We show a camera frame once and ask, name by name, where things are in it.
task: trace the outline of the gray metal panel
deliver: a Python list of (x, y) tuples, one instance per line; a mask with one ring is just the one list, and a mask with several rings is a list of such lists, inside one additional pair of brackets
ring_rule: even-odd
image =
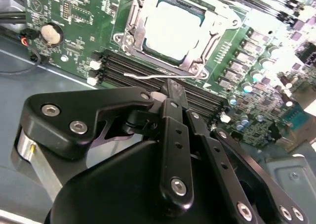
[[(0, 37), (0, 70), (29, 67), (27, 58), (25, 47)], [(65, 72), (63, 74), (68, 78), (47, 70), (37, 68), (25, 75), (0, 76), (0, 209), (38, 222), (43, 222), (51, 201), (46, 190), (16, 172), (10, 160), (23, 103), (27, 97), (36, 93), (89, 89), (83, 80), (75, 82)]]
[(289, 157), (267, 163), (272, 178), (316, 223), (316, 177), (304, 157)]

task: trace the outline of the cpu socket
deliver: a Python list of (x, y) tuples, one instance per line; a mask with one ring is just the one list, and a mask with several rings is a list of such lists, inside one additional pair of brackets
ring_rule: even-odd
[(207, 79), (205, 65), (222, 35), (241, 26), (233, 10), (214, 2), (207, 8), (191, 0), (133, 0), (125, 31), (113, 39), (174, 77)]

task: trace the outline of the electrolytic capacitor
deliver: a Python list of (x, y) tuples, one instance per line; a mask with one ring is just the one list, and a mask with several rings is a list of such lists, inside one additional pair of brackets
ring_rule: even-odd
[(250, 73), (253, 82), (260, 82), (263, 79), (263, 75), (258, 71), (258, 70), (254, 70)]
[(231, 104), (231, 105), (236, 105), (237, 104), (237, 100), (236, 100), (236, 96), (235, 95), (230, 95), (229, 97), (228, 97), (228, 102), (229, 102), (229, 104)]
[(290, 82), (290, 80), (286, 76), (281, 76), (280, 81), (287, 89), (290, 89), (293, 86), (293, 84)]
[(294, 77), (292, 77), (292, 79), (291, 79), (291, 83), (292, 83), (292, 85), (294, 85), (295, 83), (297, 83), (297, 81), (298, 81), (298, 76), (294, 76)]
[(236, 125), (237, 131), (241, 131), (241, 130), (243, 130), (243, 128), (244, 128), (244, 126), (241, 125), (241, 122), (240, 122), (240, 121), (237, 121), (237, 122), (235, 123), (235, 125)]
[(247, 116), (247, 115), (242, 115), (242, 116), (240, 117), (240, 123), (241, 123), (241, 125), (243, 125), (243, 126), (248, 125), (248, 124), (249, 124), (248, 116)]
[(250, 92), (252, 92), (252, 86), (251, 86), (251, 84), (250, 84), (249, 82), (243, 83), (243, 84), (241, 85), (241, 87), (242, 87), (242, 89), (243, 89), (243, 91), (244, 91), (245, 93), (250, 93)]
[(271, 55), (271, 58), (277, 59), (280, 58), (281, 50), (277, 46), (273, 45), (268, 48), (268, 53)]
[(269, 59), (267, 58), (262, 58), (260, 61), (259, 61), (259, 64), (262, 66), (263, 69), (265, 70), (270, 70), (273, 65), (274, 65), (274, 62), (270, 61)]
[(281, 99), (287, 107), (291, 107), (293, 105), (292, 100), (286, 94), (282, 93)]

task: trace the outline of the bolt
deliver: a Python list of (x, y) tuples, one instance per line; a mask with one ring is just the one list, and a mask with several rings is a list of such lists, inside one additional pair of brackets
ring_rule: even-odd
[(149, 95), (145, 94), (145, 93), (141, 93), (140, 94), (144, 99), (150, 99)]
[(171, 104), (173, 107), (178, 108), (178, 105), (177, 105), (176, 103), (171, 102), (170, 104)]
[(245, 218), (249, 222), (252, 220), (252, 213), (246, 205), (244, 205), (243, 203), (238, 203), (237, 208), (243, 218)]
[(288, 219), (289, 221), (292, 220), (291, 214), (289, 213), (289, 211), (288, 211), (285, 207), (280, 206), (280, 210), (281, 210), (283, 216), (284, 216), (286, 219)]
[(44, 105), (41, 108), (41, 111), (44, 115), (49, 116), (49, 117), (55, 117), (60, 114), (59, 108), (53, 104)]
[(219, 135), (222, 137), (222, 138), (227, 138), (226, 134), (222, 131), (219, 132)]
[(199, 115), (196, 112), (192, 112), (193, 117), (195, 117), (196, 119), (199, 118)]
[(85, 134), (88, 131), (87, 125), (81, 121), (72, 121), (69, 128), (76, 134)]
[(304, 221), (304, 217), (303, 215), (301, 214), (300, 211), (298, 211), (296, 208), (292, 208), (295, 216), (300, 220), (300, 221)]
[(174, 178), (171, 180), (172, 190), (179, 196), (184, 196), (187, 193), (187, 187), (182, 180)]

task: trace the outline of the motherboard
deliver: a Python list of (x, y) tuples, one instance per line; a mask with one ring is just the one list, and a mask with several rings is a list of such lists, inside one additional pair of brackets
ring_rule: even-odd
[(27, 0), (30, 44), (106, 88), (181, 82), (207, 121), (256, 147), (311, 119), (314, 0)]

